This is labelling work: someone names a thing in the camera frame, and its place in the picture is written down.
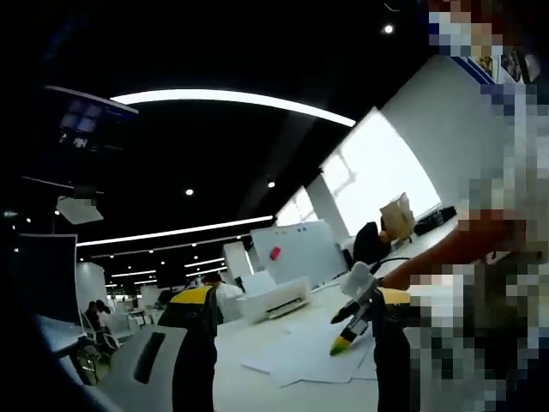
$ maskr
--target computer screen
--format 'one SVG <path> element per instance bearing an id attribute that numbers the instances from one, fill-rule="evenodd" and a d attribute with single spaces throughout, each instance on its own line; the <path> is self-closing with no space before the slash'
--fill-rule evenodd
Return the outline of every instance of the computer screen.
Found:
<path id="1" fill-rule="evenodd" d="M 75 287 L 75 235 L 21 235 L 10 271 L 34 313 L 80 324 Z"/>

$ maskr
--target red magnet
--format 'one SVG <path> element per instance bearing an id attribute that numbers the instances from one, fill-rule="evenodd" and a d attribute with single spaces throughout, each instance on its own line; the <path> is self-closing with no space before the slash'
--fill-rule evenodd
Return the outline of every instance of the red magnet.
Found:
<path id="1" fill-rule="evenodd" d="M 268 256 L 271 258 L 271 260 L 276 260 L 280 254 L 281 254 L 281 249 L 280 247 L 276 246 L 273 248 L 273 250 L 270 252 Z"/>

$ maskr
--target projector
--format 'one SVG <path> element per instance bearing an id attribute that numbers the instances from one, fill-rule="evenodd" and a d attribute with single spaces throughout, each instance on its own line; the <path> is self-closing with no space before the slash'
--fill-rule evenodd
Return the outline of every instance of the projector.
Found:
<path id="1" fill-rule="evenodd" d="M 57 199 L 57 210 L 73 225 L 89 221 L 102 221 L 103 216 L 95 207 L 94 199 L 60 196 Z"/>

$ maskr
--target white table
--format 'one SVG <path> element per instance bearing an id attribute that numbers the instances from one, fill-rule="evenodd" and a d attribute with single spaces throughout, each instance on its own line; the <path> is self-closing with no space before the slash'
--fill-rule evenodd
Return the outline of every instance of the white table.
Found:
<path id="1" fill-rule="evenodd" d="M 388 258 L 412 258 L 435 245 L 456 225 L 453 219 L 404 245 Z M 384 264 L 376 276 L 385 276 L 403 261 Z M 411 294 L 422 294 L 422 287 L 412 287 Z M 337 411 L 377 410 L 377 381 L 353 379 L 347 384 L 298 382 L 276 388 L 267 374 L 242 367 L 240 361 L 283 337 L 285 326 L 303 321 L 315 312 L 335 313 L 348 302 L 339 287 L 325 288 L 313 294 L 312 303 L 285 317 L 249 326 L 244 320 L 222 324 L 216 347 L 214 406 L 219 412 L 243 411 Z"/>

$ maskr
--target black bag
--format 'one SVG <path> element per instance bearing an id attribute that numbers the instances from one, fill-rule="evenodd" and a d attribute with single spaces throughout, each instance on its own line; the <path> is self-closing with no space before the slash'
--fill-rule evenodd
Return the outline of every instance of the black bag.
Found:
<path id="1" fill-rule="evenodd" d="M 446 221 L 457 215 L 454 206 L 432 212 L 430 215 L 418 221 L 413 232 L 418 236 L 430 232 L 432 229 L 442 226 Z"/>

